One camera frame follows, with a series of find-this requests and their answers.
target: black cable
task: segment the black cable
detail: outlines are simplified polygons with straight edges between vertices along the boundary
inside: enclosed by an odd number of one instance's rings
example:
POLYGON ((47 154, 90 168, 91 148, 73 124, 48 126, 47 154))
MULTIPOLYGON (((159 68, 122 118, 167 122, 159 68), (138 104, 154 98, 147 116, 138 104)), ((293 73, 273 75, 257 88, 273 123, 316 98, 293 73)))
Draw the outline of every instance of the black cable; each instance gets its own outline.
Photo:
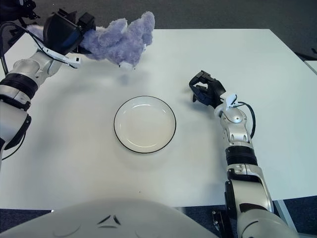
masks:
POLYGON ((4 157, 4 158, 2 159, 2 161, 5 160, 5 159, 7 159, 7 158, 9 158, 11 155, 13 155, 15 152, 17 152, 18 149, 20 149, 21 145, 22 145, 23 142, 24 142, 25 135, 26 135, 26 133, 24 133, 23 138, 22 138, 22 140, 21 140, 21 142, 20 142, 18 148, 16 148, 15 151, 13 151, 13 152, 12 152, 11 154, 9 154, 8 156, 4 157))
POLYGON ((254 133, 256 132, 256 115, 254 114, 254 111, 253 111, 252 107, 249 104, 244 103, 244 102, 238 102, 238 103, 241 103, 242 105, 239 105, 237 107, 245 105, 250 110, 250 113, 251 113, 251 116, 252 116, 252 122, 253 122, 252 131, 251 131, 250 137, 253 138, 254 133))

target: purple plush toy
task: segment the purple plush toy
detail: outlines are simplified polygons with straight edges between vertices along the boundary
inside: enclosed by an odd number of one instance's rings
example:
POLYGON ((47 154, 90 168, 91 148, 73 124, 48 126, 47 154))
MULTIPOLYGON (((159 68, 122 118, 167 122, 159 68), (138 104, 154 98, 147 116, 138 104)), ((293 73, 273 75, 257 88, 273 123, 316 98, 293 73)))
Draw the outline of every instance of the purple plush toy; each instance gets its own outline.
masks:
MULTIPOLYGON (((96 30, 87 31, 80 46, 91 52, 86 55, 90 59, 108 59, 119 66, 134 68, 146 46, 152 43, 154 25, 154 15, 149 11, 129 26, 125 18, 118 19, 107 28, 96 27, 96 30)), ((27 28, 43 39, 42 26, 29 25, 27 28)))

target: silver robot arm segment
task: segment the silver robot arm segment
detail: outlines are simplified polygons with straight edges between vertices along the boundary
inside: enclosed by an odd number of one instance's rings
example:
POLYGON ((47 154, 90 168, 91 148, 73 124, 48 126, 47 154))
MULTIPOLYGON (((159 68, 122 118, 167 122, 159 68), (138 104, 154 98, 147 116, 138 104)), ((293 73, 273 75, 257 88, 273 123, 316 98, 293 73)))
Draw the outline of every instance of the silver robot arm segment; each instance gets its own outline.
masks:
POLYGON ((4 149, 17 145, 25 134, 31 123, 27 113, 31 99, 61 64, 37 51, 30 58, 17 61, 13 70, 0 82, 0 158, 4 149))
POLYGON ((215 117, 220 118, 228 164, 225 201, 229 217, 237 219, 239 237, 298 238, 298 234, 273 213, 273 202, 246 128, 247 117, 237 108, 246 104, 236 102, 235 93, 226 92, 219 81, 204 71, 198 73, 189 86, 194 92, 193 101, 211 105, 215 108, 215 117), (208 87, 196 85, 199 82, 208 87))

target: robotic hand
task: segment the robotic hand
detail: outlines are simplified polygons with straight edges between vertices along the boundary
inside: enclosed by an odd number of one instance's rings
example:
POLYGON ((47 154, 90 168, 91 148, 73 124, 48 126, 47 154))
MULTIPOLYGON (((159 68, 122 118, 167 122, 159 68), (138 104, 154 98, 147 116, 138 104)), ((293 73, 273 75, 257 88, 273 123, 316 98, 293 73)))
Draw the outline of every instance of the robotic hand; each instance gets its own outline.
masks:
POLYGON ((222 84, 201 71, 189 83, 198 100, 214 108, 220 118, 227 158, 225 201, 230 218, 237 219, 240 238, 297 238, 278 216, 273 214, 273 203, 261 168, 254 154, 251 138, 255 131, 255 117, 250 105, 236 102, 235 93, 226 92, 222 84), (207 87, 196 85, 207 84, 207 87), (246 105, 253 117, 251 135, 246 129, 247 117, 237 107, 246 105))

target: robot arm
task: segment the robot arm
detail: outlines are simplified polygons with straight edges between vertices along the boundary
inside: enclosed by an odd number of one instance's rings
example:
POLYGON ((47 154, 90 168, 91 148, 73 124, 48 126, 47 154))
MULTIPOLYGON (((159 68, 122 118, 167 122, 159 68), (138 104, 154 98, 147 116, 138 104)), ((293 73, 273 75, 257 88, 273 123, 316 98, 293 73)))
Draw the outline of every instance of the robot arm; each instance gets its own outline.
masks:
POLYGON ((36 41, 38 51, 28 59, 17 61, 10 72, 6 71, 5 61, 1 59, 6 74, 0 82, 1 159, 3 150, 16 146, 25 135, 31 123, 27 110, 38 88, 59 70, 62 63, 73 68, 81 63, 79 58, 70 59, 65 55, 79 46, 86 31, 94 29, 94 17, 85 13, 77 24, 69 18, 70 14, 65 11, 53 13, 44 27, 44 42, 36 41))
POLYGON ((239 237, 297 238, 273 213, 272 199, 246 129, 247 117, 237 108, 243 103, 236 102, 236 94, 226 92, 219 81, 204 71, 189 85, 194 92, 193 101, 211 105, 215 116, 220 117, 228 164, 224 195, 229 217, 237 219, 239 237), (207 87, 196 85, 199 82, 207 87))

